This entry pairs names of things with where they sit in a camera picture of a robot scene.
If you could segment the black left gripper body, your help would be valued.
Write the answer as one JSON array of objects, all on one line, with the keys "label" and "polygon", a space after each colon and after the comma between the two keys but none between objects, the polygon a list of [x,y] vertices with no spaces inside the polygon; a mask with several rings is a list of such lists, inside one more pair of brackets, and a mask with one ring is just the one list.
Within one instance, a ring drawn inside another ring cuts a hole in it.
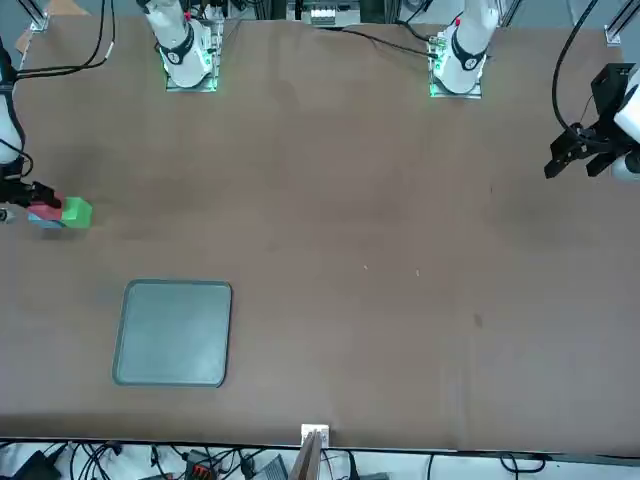
[{"label": "black left gripper body", "polygon": [[633,63],[608,63],[591,81],[597,121],[584,130],[590,148],[611,151],[632,145],[632,138],[614,121],[626,94]]}]

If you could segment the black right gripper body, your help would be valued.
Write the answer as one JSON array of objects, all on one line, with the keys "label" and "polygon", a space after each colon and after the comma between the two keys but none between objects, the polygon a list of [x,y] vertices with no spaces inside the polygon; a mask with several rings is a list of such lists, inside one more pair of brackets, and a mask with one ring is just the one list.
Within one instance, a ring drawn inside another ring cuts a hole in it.
[{"label": "black right gripper body", "polygon": [[33,188],[22,180],[20,174],[9,168],[1,168],[1,203],[18,206],[30,206],[33,201]]}]

